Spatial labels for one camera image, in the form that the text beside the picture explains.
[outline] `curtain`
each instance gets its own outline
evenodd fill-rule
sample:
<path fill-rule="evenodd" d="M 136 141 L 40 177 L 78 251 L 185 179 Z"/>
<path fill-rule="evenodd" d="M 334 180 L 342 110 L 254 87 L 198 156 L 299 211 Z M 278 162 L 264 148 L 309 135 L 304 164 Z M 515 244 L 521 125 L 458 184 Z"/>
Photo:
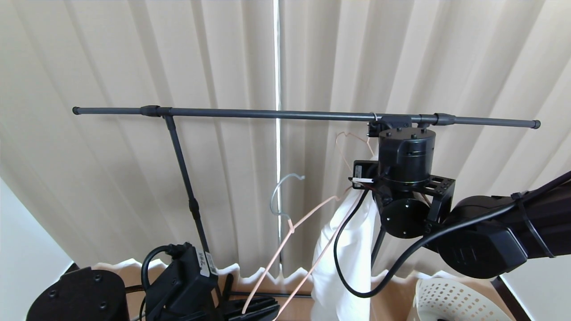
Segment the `curtain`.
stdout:
<path fill-rule="evenodd" d="M 272 108 L 272 3 L 0 6 L 1 175 L 25 206 L 80 266 L 200 246 L 164 121 L 71 108 Z M 216 264 L 254 273 L 278 246 L 275 121 L 175 121 Z"/>
<path fill-rule="evenodd" d="M 437 132 L 432 173 L 457 179 L 454 203 L 535 188 L 569 170 L 571 2 L 280 4 L 283 109 L 542 121 L 539 130 L 431 127 Z M 307 177 L 283 187 L 284 210 L 297 220 L 349 186 L 351 172 L 335 137 L 342 131 L 366 137 L 367 128 L 316 121 L 282 121 L 282 128 L 282 173 Z M 339 145 L 349 163 L 371 157 L 355 138 L 341 136 Z M 284 250 L 285 274 L 310 266 L 319 230 L 334 209 L 325 206 L 296 229 Z M 390 267 L 412 242 L 387 237 L 373 273 Z M 400 276 L 414 268 L 450 271 L 425 249 L 407 260 Z"/>

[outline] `white laundry basket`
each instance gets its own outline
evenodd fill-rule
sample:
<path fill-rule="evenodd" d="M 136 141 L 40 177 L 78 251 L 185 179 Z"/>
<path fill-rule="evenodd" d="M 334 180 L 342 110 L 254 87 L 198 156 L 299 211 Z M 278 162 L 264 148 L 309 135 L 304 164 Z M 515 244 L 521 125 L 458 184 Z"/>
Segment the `white laundry basket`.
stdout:
<path fill-rule="evenodd" d="M 497 305 L 473 289 L 450 279 L 416 283 L 407 321 L 511 321 Z"/>

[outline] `hanger hook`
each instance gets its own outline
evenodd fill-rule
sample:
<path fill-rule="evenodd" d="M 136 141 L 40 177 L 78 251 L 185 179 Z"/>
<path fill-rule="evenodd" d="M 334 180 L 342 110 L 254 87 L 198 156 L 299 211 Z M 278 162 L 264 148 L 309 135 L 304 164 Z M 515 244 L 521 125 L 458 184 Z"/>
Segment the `hanger hook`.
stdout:
<path fill-rule="evenodd" d="M 272 194 L 272 199 L 270 200 L 270 211 L 272 211 L 272 214 L 277 215 L 277 216 L 283 215 L 283 216 L 287 217 L 287 219 L 290 219 L 290 218 L 289 218 L 289 215 L 287 215 L 287 214 L 284 213 L 284 212 L 274 211 L 274 207 L 272 206 L 272 204 L 274 203 L 274 198 L 276 197 L 276 193 L 277 193 L 279 187 L 282 185 L 282 183 L 283 183 L 286 179 L 288 179 L 288 178 L 290 178 L 290 177 L 292 177 L 292 176 L 295 177 L 295 178 L 297 178 L 298 180 L 304 180 L 304 179 L 305 179 L 305 176 L 304 176 L 304 175 L 299 176 L 298 174 L 295 174 L 294 172 L 291 173 L 291 174 L 288 174 L 288 175 L 284 176 L 284 177 L 278 182 L 278 184 L 276 185 L 276 188 L 274 189 L 274 193 Z"/>

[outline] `brown floor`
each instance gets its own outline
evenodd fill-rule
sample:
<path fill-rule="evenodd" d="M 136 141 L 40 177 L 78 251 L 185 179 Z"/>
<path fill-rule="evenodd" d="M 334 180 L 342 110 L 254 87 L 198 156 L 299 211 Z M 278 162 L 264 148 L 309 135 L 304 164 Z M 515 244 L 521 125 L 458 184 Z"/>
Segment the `brown floor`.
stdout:
<path fill-rule="evenodd" d="M 98 264 L 93 269 L 109 270 L 117 273 L 123 281 L 125 286 L 134 286 L 140 284 L 140 267 L 138 264 L 130 264 L 123 267 L 111 266 L 109 264 Z M 163 271 L 164 267 L 156 266 L 149 270 L 149 279 L 151 282 Z M 252 288 L 250 284 L 244 284 L 244 281 L 238 278 L 238 270 L 232 272 L 235 277 L 233 291 L 246 291 L 249 292 Z M 225 275 L 219 278 L 220 288 L 224 288 Z M 299 283 L 299 280 L 294 280 L 289 284 L 274 284 L 270 279 L 265 278 L 260 286 L 260 292 L 271 293 L 290 293 Z M 415 288 L 417 278 L 410 276 L 406 279 L 392 280 L 381 293 L 371 298 L 371 320 L 374 321 L 405 321 L 412 306 L 412 301 L 415 295 Z M 491 282 L 487 280 L 477 280 L 471 278 L 459 278 L 457 281 L 471 287 L 479 293 L 485 295 L 488 299 L 496 303 L 512 320 L 512 314 L 501 300 L 500 296 L 494 290 Z M 310 294 L 312 284 L 308 280 L 300 289 L 299 293 Z M 143 292 L 135 292 L 127 294 L 127 304 L 129 307 L 130 316 L 133 318 L 139 313 L 140 303 L 144 297 Z M 240 299 L 242 297 L 231 297 L 231 299 Z M 276 300 L 283 304 L 286 298 L 276 298 Z M 312 299 L 294 298 L 284 312 L 280 315 L 279 320 L 309 320 L 311 307 L 313 306 Z"/>

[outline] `white garment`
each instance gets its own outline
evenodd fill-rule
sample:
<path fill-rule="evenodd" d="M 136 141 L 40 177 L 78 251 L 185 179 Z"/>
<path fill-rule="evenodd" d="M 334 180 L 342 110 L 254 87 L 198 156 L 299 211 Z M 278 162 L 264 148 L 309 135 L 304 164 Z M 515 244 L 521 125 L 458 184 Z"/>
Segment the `white garment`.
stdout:
<path fill-rule="evenodd" d="M 314 263 L 343 218 L 355 208 L 362 193 L 362 190 L 351 190 L 331 221 L 323 227 L 313 253 Z M 377 205 L 369 193 L 341 233 L 337 245 L 343 277 L 359 292 L 371 290 L 371 241 L 377 213 Z M 315 304 L 311 309 L 311 320 L 369 320 L 370 299 L 358 298 L 345 289 L 335 269 L 333 244 L 312 275 L 311 296 Z"/>

